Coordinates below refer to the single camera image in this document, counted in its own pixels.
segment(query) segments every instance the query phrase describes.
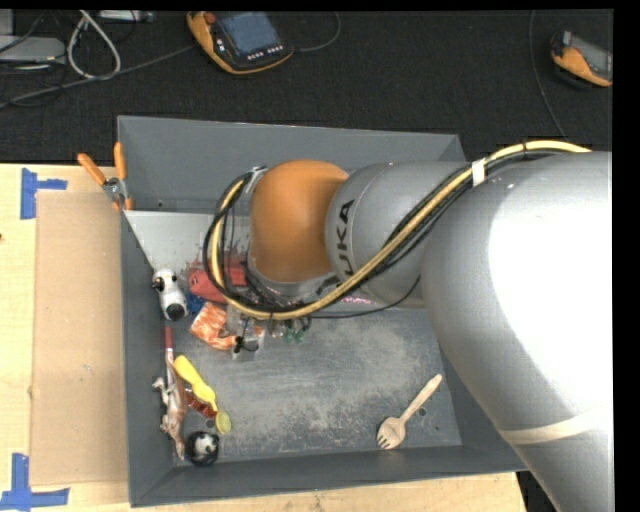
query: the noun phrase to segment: orange device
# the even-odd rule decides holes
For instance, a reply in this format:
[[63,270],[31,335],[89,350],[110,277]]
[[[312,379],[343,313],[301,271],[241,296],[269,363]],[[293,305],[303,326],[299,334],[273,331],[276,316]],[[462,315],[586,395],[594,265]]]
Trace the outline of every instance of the orange device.
[[585,41],[570,30],[561,30],[553,35],[551,58],[561,70],[582,81],[600,87],[613,84],[613,53]]
[[275,19],[264,11],[189,11],[187,25],[205,53],[228,73],[264,71],[293,55]]

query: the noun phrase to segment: plastic fork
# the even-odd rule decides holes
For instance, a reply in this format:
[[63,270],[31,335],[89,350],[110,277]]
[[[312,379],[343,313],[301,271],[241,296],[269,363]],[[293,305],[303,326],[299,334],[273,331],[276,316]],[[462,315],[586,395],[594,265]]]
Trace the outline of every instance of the plastic fork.
[[384,450],[390,450],[404,441],[406,435],[404,424],[411,416],[413,416],[418,408],[427,401],[427,399],[438,388],[441,381],[441,374],[433,377],[422,388],[420,393],[416,395],[413,401],[409,404],[409,407],[407,407],[407,409],[399,418],[391,417],[382,422],[380,428],[378,428],[378,434],[376,437],[376,441],[378,442],[378,446],[380,448],[383,448]]

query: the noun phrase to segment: gray bin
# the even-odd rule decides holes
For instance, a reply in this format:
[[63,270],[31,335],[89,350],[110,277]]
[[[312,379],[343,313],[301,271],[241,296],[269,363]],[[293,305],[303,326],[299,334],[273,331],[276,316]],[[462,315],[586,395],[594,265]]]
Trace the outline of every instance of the gray bin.
[[[132,216],[150,212],[135,217],[135,226],[125,215],[121,221],[133,506],[526,469],[441,353],[420,309],[316,319],[302,343],[267,338],[255,357],[238,360],[191,336],[193,317],[172,323],[176,352],[216,391],[233,430],[221,436],[219,459],[202,468],[180,461],[159,428],[165,409],[151,384],[165,375],[165,320],[145,244],[197,244],[180,227],[185,214],[206,226],[223,190],[252,167],[294,158],[330,161],[347,172],[386,161],[462,162],[457,136],[122,116],[118,140],[136,203]],[[347,313],[363,307],[335,306]],[[405,442],[380,450],[379,423],[399,416],[436,373],[444,380],[407,423]],[[190,411],[185,437],[205,425]]]

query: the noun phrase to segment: small toy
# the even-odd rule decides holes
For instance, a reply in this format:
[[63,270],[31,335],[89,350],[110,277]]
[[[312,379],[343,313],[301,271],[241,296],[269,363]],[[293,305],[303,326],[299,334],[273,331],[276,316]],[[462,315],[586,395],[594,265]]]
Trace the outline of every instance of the small toy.
[[196,466],[210,466],[218,458],[220,438],[209,432],[194,432],[187,439],[187,458]]
[[180,378],[191,384],[191,392],[193,395],[211,406],[214,412],[216,412],[216,429],[220,434],[227,434],[231,431],[231,418],[229,415],[218,409],[216,405],[216,394],[213,389],[202,379],[198,370],[195,369],[191,361],[184,354],[180,354],[176,357],[173,367]]
[[162,393],[162,402],[167,407],[162,416],[160,429],[171,437],[175,443],[176,453],[180,460],[184,460],[184,440],[181,430],[187,414],[188,398],[184,383],[177,378],[173,358],[173,333],[170,326],[165,327],[165,364],[167,367],[167,382],[162,377],[153,383],[154,389]]
[[153,274],[151,288],[158,292],[160,309],[167,320],[175,322],[187,315],[187,298],[178,286],[178,276],[169,268]]

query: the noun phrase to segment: black carpet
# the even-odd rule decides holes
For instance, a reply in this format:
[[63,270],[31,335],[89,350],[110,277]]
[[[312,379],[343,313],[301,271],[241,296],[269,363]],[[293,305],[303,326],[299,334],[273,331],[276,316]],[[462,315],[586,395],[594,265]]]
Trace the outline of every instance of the black carpet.
[[[32,35],[65,42],[80,20],[78,11],[15,13],[16,35],[34,27]],[[299,51],[247,76],[222,71],[200,50],[186,11],[155,13],[150,23],[99,20],[125,71],[109,80],[83,81],[63,65],[0,64],[0,162],[75,164],[86,152],[112,165],[123,114],[452,133],[469,161],[541,138],[612,150],[613,87],[561,78],[550,39],[570,29],[612,52],[613,9],[279,13]],[[85,72],[113,69],[94,30],[74,55]],[[521,477],[529,511],[552,511],[531,475]]]

